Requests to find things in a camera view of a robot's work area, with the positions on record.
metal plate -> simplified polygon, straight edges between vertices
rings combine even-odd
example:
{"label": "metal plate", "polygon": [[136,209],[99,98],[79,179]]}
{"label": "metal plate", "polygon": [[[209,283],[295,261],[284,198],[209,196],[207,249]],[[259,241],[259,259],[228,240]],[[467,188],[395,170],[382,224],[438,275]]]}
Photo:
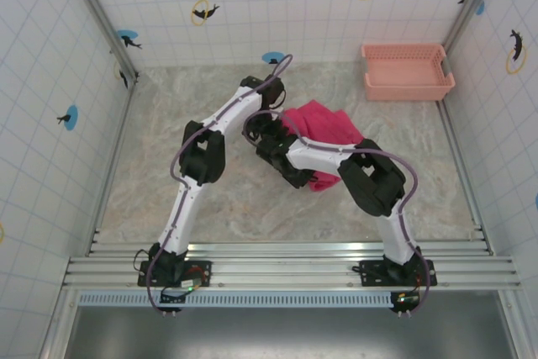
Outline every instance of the metal plate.
{"label": "metal plate", "polygon": [[[159,293],[153,293],[158,301]],[[162,307],[236,307],[236,308],[388,308],[393,304],[389,292],[218,292],[199,290],[185,297],[184,304],[159,304]],[[85,290],[79,306],[150,307],[145,290]]]}

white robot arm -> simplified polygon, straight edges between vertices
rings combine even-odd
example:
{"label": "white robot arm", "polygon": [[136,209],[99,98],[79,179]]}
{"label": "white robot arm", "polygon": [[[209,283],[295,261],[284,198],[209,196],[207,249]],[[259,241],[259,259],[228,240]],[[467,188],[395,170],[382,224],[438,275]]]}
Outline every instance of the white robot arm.
{"label": "white robot arm", "polygon": [[405,176],[388,157],[393,155],[369,139],[359,145],[330,145],[292,134],[280,119],[272,117],[286,118],[269,109],[285,92],[280,79],[274,77],[271,82],[262,86],[260,79],[247,77],[219,111],[201,123],[187,125],[177,154],[181,176],[174,174],[176,161],[171,168],[180,182],[176,202],[166,228],[149,251],[149,260],[142,262],[139,284],[147,285],[148,290],[150,286],[180,285],[201,201],[208,185],[218,181],[224,171],[225,136],[244,125],[243,135],[256,147],[256,154],[294,187],[306,185],[315,172],[327,172],[342,179],[361,209],[379,218],[384,257],[382,261],[361,261],[363,286],[414,286],[416,278],[425,275],[428,263],[403,220],[399,205]]}

black wire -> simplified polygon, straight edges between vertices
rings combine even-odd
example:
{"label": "black wire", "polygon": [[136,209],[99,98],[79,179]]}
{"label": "black wire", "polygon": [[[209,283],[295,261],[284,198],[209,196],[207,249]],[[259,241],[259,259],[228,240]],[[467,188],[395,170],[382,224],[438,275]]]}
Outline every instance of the black wire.
{"label": "black wire", "polygon": [[284,89],[284,98],[282,99],[282,101],[280,103],[278,103],[278,105],[276,105],[274,107],[272,105],[270,105],[269,108],[270,109],[277,109],[277,108],[281,107],[284,104],[284,102],[286,101],[286,95],[287,95],[287,92],[286,92],[286,89]]}
{"label": "black wire", "polygon": [[136,251],[136,254],[134,254],[134,258],[133,258],[133,268],[135,271],[137,272],[140,272],[140,268],[137,268],[135,267],[135,262],[136,262],[136,258],[138,258],[138,255],[141,253],[141,252],[145,252],[147,254],[147,256],[150,256],[150,253],[146,250],[144,250],[143,248],[139,249],[138,251]]}

pink cloth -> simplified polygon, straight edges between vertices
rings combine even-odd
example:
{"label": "pink cloth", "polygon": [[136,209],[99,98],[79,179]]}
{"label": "pink cloth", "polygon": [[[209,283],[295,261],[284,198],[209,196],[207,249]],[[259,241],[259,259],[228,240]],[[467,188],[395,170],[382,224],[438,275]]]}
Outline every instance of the pink cloth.
{"label": "pink cloth", "polygon": [[[333,145],[349,145],[359,144],[364,139],[344,111],[333,113],[315,100],[299,108],[287,109],[284,114],[295,123],[302,136],[308,136],[311,140]],[[291,133],[295,133],[285,119],[282,121]],[[317,181],[311,181],[309,184],[312,191],[323,191],[340,180],[326,172],[316,172],[315,176],[318,178]]]}

plastic basket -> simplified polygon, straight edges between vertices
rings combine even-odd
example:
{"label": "plastic basket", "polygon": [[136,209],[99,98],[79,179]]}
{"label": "plastic basket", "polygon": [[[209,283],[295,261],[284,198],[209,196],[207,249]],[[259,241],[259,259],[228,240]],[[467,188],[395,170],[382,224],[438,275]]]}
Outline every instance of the plastic basket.
{"label": "plastic basket", "polygon": [[363,45],[368,100],[438,101],[454,87],[439,44]]}

